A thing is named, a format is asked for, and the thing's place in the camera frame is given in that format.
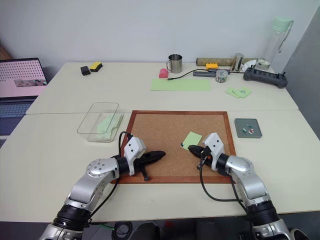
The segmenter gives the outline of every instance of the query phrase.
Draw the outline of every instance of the green paper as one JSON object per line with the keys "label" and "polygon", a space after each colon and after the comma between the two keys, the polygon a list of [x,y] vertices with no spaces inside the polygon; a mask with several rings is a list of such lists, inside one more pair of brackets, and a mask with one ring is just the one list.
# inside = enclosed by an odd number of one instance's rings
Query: green paper
{"label": "green paper", "polygon": [[210,91],[209,79],[152,79],[151,91]]}
{"label": "green paper", "polygon": [[240,98],[245,98],[248,96],[252,91],[247,87],[242,87],[240,89],[236,89],[235,94],[238,95]]}
{"label": "green paper", "polygon": [[225,91],[227,94],[230,94],[231,96],[234,96],[235,98],[239,98],[239,96],[236,94],[236,90],[235,88],[232,87],[228,87],[228,89]]}
{"label": "green paper", "polygon": [[188,136],[186,136],[185,140],[183,141],[182,148],[188,150],[189,145],[198,145],[202,136],[200,134],[194,133],[192,131],[189,132]]}
{"label": "green paper", "polygon": [[121,114],[115,113],[114,115],[108,115],[97,127],[96,133],[101,134],[97,136],[99,140],[110,140],[112,130],[118,127],[121,120]]}

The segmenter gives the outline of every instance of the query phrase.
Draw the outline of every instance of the laptop screen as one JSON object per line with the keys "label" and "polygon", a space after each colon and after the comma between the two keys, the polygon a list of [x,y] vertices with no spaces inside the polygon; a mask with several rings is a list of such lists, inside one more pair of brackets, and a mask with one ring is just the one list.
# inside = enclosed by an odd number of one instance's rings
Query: laptop screen
{"label": "laptop screen", "polygon": [[0,61],[0,98],[38,96],[46,86],[38,58]]}

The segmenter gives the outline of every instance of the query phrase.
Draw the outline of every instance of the yellow sponge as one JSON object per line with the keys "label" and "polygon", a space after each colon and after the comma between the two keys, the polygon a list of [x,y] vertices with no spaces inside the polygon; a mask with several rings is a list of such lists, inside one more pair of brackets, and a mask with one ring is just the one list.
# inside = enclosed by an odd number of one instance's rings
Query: yellow sponge
{"label": "yellow sponge", "polygon": [[218,63],[206,63],[205,64],[206,69],[217,69],[218,68]]}
{"label": "yellow sponge", "polygon": [[100,68],[102,68],[102,63],[99,62],[99,61],[94,62],[94,63],[90,66],[91,72],[98,72]]}

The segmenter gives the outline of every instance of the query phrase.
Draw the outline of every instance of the metal mug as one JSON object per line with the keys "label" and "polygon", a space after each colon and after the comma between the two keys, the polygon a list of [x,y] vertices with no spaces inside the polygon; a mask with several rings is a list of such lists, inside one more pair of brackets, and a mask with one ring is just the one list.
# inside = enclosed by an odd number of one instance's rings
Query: metal mug
{"label": "metal mug", "polygon": [[173,74],[179,74],[182,72],[182,56],[179,54],[171,54],[169,56],[169,60],[165,64],[166,69]]}

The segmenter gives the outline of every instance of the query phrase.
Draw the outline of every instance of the laptop keyboard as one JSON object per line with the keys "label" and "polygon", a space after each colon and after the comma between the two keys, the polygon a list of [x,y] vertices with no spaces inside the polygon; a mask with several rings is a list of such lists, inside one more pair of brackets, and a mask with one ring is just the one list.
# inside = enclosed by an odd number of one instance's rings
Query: laptop keyboard
{"label": "laptop keyboard", "polygon": [[21,104],[1,104],[0,118],[16,118],[23,117],[30,107],[31,103]]}

